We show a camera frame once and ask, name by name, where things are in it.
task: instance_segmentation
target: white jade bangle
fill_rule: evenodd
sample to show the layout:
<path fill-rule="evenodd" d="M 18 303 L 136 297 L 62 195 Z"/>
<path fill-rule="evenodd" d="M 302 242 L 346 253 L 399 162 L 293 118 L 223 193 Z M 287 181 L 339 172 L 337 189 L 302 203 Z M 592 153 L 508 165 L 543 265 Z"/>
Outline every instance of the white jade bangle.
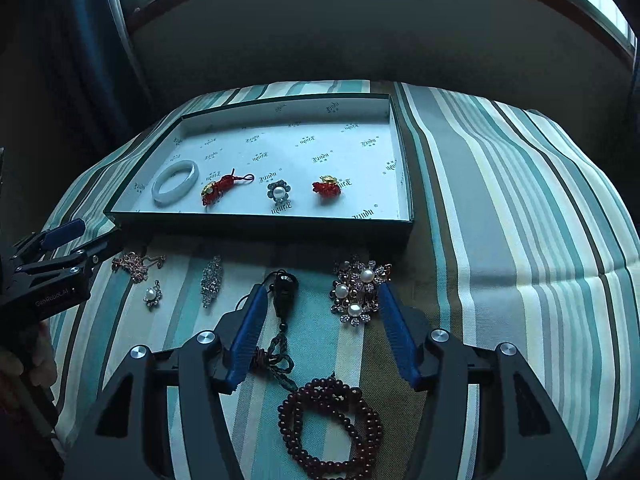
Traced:
<path fill-rule="evenodd" d="M 167 192 L 160 193 L 162 184 L 169 180 L 170 177 L 174 176 L 179 171 L 187 170 L 189 170 L 190 173 L 183 182 Z M 151 188 L 151 196 L 156 202 L 162 205 L 176 202 L 189 192 L 191 187 L 196 183 L 199 174 L 200 172 L 198 171 L 198 167 L 192 160 L 181 160 L 180 162 L 176 162 L 158 175 L 158 178 L 156 178 L 156 181 L 154 182 L 154 186 Z"/>

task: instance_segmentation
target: human hand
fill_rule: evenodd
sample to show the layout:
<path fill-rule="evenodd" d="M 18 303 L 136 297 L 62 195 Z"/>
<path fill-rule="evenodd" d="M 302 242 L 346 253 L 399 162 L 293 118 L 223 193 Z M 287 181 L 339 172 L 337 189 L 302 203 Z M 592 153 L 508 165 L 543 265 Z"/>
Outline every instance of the human hand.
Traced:
<path fill-rule="evenodd" d="M 48 388 L 58 379 L 56 361 L 53 357 L 53 346 L 49 333 L 49 323 L 41 321 L 38 324 L 38 337 L 33 348 L 33 368 L 29 371 L 29 378 L 34 386 Z M 0 372 L 11 377 L 20 376 L 24 366 L 14 354 L 0 348 Z"/>

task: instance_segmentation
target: striped tablecloth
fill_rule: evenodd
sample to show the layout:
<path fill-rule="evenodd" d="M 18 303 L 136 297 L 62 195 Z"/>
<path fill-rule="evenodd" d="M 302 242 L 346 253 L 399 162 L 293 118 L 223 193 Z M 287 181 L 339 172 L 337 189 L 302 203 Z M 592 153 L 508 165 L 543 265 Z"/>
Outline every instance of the striped tablecloth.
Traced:
<path fill-rule="evenodd" d="M 558 124 L 535 112 L 441 89 L 369 81 L 283 82 L 208 94 L 82 174 L 46 227 L 83 218 L 87 231 L 73 247 L 113 228 L 102 214 L 104 205 L 181 114 L 275 96 L 369 91 L 386 92 L 394 101 L 413 184 L 415 226 L 392 273 L 401 299 L 467 344 L 516 344 L 561 413 L 588 477 L 595 478 L 639 415 L 640 244 L 610 181 Z M 142 303 L 145 287 L 103 264 L 94 275 L 92 298 L 51 323 L 60 370 L 53 388 L 60 410 L 56 433 L 66 446 L 131 346 L 180 346 L 215 326 L 267 272 L 285 267 L 301 283 L 289 323 L 292 378 L 304 383 L 335 371 L 359 384 L 385 425 L 374 478 L 402 478 L 424 396 L 400 380 L 379 320 L 352 330 L 328 311 L 332 264 L 357 248 L 183 237 L 131 243 L 144 244 L 151 256 L 167 256 L 162 269 L 149 271 L 150 282 L 162 285 L 160 309 L 150 314 Z M 205 310 L 200 277 L 216 254 L 225 278 L 218 300 Z M 275 332 L 270 310 L 261 344 Z M 276 426 L 275 408 L 285 393 L 274 382 L 250 376 L 223 399 L 247 479 L 304 478 Z M 176 399 L 172 390 L 172 457 L 176 478 L 185 479 Z M 470 388 L 460 479 L 472 470 L 477 424 L 478 391 Z M 337 428 L 322 418 L 311 418 L 305 428 L 310 452 L 346 459 L 349 441 Z"/>

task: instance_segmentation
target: flower-shaped ring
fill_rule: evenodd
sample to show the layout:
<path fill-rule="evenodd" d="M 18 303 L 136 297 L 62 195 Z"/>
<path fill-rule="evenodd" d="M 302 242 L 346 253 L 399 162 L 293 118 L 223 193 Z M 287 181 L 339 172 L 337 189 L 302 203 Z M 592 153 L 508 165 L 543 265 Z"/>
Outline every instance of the flower-shaped ring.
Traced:
<path fill-rule="evenodd" d="M 289 184 L 284 180 L 271 182 L 267 186 L 267 189 L 267 196 L 269 198 L 273 198 L 276 205 L 282 205 L 289 201 L 289 191 L 291 191 L 291 186 L 289 186 Z"/>

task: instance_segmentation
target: blue curtain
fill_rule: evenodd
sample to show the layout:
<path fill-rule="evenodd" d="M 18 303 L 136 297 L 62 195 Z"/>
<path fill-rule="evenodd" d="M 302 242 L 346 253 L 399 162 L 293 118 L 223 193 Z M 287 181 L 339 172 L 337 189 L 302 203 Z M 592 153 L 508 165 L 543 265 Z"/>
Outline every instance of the blue curtain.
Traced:
<path fill-rule="evenodd" d="M 62 98 L 82 142 L 98 155 L 155 120 L 110 0 L 27 0 L 23 20 L 47 85 Z"/>

